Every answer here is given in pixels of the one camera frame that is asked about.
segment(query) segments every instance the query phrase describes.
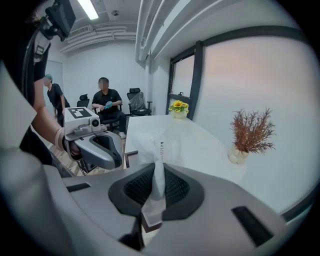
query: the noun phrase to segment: frosted window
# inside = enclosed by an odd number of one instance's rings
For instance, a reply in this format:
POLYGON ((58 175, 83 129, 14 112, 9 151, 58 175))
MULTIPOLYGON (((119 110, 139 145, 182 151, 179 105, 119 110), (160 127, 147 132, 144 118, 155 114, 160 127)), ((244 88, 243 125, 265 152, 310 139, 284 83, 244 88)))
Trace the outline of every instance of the frosted window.
POLYGON ((178 95, 180 92, 183 92, 183 96, 190 97, 194 61, 195 56, 192 55, 174 65, 172 94, 178 95))

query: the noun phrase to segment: ceiling duct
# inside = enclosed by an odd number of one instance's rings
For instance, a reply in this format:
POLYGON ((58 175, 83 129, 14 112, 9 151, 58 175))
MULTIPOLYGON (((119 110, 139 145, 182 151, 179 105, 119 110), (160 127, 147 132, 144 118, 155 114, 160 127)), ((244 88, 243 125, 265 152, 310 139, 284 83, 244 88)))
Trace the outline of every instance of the ceiling duct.
POLYGON ((90 37, 83 38, 81 40, 77 40, 69 45, 63 47, 60 52, 61 53, 68 53, 78 48, 105 42, 105 41, 113 41, 113 40, 136 40, 136 33, 135 32, 114 32, 114 33, 104 33, 104 34, 96 34, 90 37))
POLYGON ((79 37, 79 36, 82 36, 82 35, 85 35, 85 34, 89 34, 92 31, 93 31, 93 27, 91 25, 75 29, 75 30, 71 31, 71 33, 69 34, 69 36, 68 36, 68 38, 66 40, 67 41, 68 40, 72 40, 72 39, 74 39, 76 37, 79 37))
POLYGON ((69 36, 66 41, 69 44, 77 43, 84 39, 90 39, 96 35, 112 36, 114 33, 127 33, 126 26, 100 26, 95 28, 94 26, 85 26, 73 31, 73 36, 69 36))

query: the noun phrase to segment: ceiling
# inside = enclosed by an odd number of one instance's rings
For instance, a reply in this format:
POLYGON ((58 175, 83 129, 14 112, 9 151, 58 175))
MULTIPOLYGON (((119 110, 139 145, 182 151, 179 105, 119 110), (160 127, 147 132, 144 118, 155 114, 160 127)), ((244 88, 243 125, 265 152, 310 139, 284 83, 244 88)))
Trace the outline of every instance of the ceiling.
POLYGON ((91 0, 99 18, 90 20, 79 4, 78 0, 70 0, 72 9, 74 11, 76 20, 72 30, 76 30, 87 25, 97 25, 101 23, 135 23, 137 29, 137 22, 139 16, 139 9, 141 0, 91 0), (118 16, 112 15, 112 11, 118 11, 118 16))

